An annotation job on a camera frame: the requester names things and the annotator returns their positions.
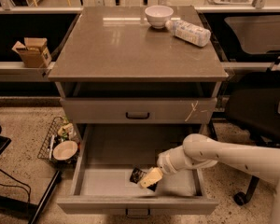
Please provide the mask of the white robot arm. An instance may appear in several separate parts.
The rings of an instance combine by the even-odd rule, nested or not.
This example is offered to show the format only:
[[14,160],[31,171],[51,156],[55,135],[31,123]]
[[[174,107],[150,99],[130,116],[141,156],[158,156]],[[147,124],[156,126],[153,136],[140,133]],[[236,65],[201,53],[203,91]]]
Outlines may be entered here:
[[193,133],[181,146],[162,152],[157,166],[140,179],[139,185],[147,188],[164,175],[211,167],[218,161],[276,185],[270,224],[280,224],[280,148],[223,143]]

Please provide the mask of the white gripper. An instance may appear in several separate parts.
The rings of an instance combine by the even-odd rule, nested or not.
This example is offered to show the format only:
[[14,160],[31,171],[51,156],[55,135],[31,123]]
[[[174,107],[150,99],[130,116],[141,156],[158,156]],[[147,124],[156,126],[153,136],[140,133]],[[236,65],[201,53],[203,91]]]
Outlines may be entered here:
[[182,147],[171,148],[159,154],[157,166],[148,170],[140,181],[143,189],[155,189],[163,174],[172,175],[185,168],[185,153]]

